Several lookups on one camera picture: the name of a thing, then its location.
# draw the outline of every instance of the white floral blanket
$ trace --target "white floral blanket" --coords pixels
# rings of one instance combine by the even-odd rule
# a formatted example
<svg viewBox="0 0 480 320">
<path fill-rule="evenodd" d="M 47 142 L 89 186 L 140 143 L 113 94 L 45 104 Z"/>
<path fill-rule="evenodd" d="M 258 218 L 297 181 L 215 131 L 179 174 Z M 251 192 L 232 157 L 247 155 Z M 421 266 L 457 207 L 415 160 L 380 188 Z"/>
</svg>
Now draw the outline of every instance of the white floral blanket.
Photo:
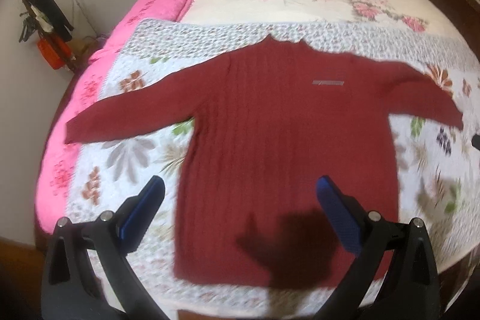
<svg viewBox="0 0 480 320">
<path fill-rule="evenodd" d="M 257 43 L 304 39 L 326 52 L 354 52 L 402 60 L 429 75 L 464 112 L 464 130 L 406 115 L 391 116 L 397 146 L 400 221 L 426 221 L 439 271 L 480 243 L 480 151 L 471 147 L 480 131 L 480 65 L 462 39 L 362 22 L 255 23 L 195 26 L 144 20 L 103 81 L 100 99 L 143 88 L 166 75 L 219 53 Z M 67 215 L 94 219 L 116 210 L 152 175 L 166 183 L 166 199 L 140 248 L 128 260 L 160 306 L 223 317 L 279 317 L 314 313 L 330 289 L 279 291 L 244 286 L 198 286 L 172 274 L 176 185 L 193 121 L 149 135 L 82 147 L 69 190 Z M 103 277 L 95 254 L 93 265 Z M 374 283 L 366 297 L 378 291 Z"/>
</svg>

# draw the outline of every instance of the silver screw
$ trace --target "silver screw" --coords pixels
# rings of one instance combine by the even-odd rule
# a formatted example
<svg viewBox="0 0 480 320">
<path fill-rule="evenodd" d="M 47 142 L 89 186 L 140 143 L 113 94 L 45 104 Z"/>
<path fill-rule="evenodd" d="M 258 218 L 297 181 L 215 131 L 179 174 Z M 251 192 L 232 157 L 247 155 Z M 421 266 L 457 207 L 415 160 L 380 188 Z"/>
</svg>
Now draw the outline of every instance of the silver screw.
<svg viewBox="0 0 480 320">
<path fill-rule="evenodd" d="M 423 220 L 422 219 L 419 219 L 418 217 L 415 217 L 413 219 L 413 224 L 417 227 L 417 228 L 422 228 L 424 226 L 424 223 L 423 223 Z"/>
<path fill-rule="evenodd" d="M 382 215 L 377 212 L 377 211 L 371 211 L 368 213 L 368 218 L 371 219 L 372 221 L 380 221 L 380 219 L 382 218 Z"/>
<path fill-rule="evenodd" d="M 60 228 L 63 228 L 67 224 L 68 224 L 68 218 L 67 217 L 60 217 L 57 221 L 57 226 L 59 226 Z"/>
<path fill-rule="evenodd" d="M 102 221 L 109 221 L 113 217 L 113 212 L 112 211 L 103 211 L 102 214 L 100 214 L 100 220 Z"/>
</svg>

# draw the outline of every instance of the wooden bed frame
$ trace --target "wooden bed frame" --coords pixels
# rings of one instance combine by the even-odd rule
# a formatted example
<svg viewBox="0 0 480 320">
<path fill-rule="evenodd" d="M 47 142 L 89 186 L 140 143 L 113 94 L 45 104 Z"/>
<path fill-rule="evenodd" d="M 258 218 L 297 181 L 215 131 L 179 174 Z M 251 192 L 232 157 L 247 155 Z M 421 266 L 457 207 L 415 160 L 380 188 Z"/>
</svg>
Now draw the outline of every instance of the wooden bed frame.
<svg viewBox="0 0 480 320">
<path fill-rule="evenodd" d="M 465 38 L 471 50 L 480 59 L 480 2 L 479 0 L 430 0 L 438 9 L 440 9 L 452 21 L 458 31 Z M 54 116 L 51 128 L 56 123 L 59 115 L 70 100 L 74 86 L 78 81 L 79 75 L 75 75 L 67 88 L 61 103 Z M 42 232 L 35 216 L 35 243 L 37 249 L 46 251 L 49 235 Z M 473 255 L 465 256 L 464 259 L 444 271 L 440 275 L 442 306 L 446 307 L 450 299 L 454 296 L 458 288 L 469 276 Z M 182 320 L 208 319 L 206 316 L 189 314 L 181 312 Z"/>
</svg>

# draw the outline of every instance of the bed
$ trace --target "bed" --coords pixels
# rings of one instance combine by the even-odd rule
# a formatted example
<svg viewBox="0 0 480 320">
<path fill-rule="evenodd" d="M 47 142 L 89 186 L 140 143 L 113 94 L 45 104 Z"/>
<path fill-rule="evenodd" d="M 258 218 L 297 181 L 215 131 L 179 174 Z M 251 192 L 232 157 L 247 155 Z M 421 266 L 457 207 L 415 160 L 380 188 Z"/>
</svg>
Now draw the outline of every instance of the bed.
<svg viewBox="0 0 480 320">
<path fill-rule="evenodd" d="M 467 274 L 471 253 L 480 243 L 480 152 L 470 145 L 480 129 L 476 0 L 139 0 L 62 100 L 37 184 L 40 230 L 52 232 L 64 215 L 78 222 L 94 219 L 105 209 L 116 210 L 151 175 L 161 175 L 166 200 L 138 252 L 128 259 L 162 309 L 272 318 L 318 310 L 331 288 L 199 286 L 173 276 L 175 189 L 193 132 L 191 121 L 128 140 L 63 143 L 65 123 L 97 100 L 143 88 L 268 34 L 277 40 L 304 40 L 325 52 L 402 60 L 429 75 L 464 113 L 462 132 L 418 117 L 390 118 L 400 182 L 399 219 L 421 216 L 426 221 L 448 301 L 459 270 Z M 94 253 L 91 259 L 109 292 Z M 374 299 L 379 285 L 373 283 L 365 304 Z"/>
</svg>

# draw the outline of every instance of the ribbed knit fabric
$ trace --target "ribbed knit fabric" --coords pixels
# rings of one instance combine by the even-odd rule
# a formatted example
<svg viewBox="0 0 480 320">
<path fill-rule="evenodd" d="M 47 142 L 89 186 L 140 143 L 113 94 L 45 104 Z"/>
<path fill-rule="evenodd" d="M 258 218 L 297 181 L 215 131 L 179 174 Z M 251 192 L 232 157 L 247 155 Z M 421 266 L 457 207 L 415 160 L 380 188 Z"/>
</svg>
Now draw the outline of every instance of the ribbed knit fabric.
<svg viewBox="0 0 480 320">
<path fill-rule="evenodd" d="M 448 94 L 404 63 L 267 37 L 97 102 L 67 124 L 66 142 L 124 139 L 194 117 L 178 188 L 175 275 L 336 286 L 352 256 L 321 211 L 315 183 L 328 174 L 364 209 L 397 221 L 389 113 L 463 127 Z"/>
</svg>

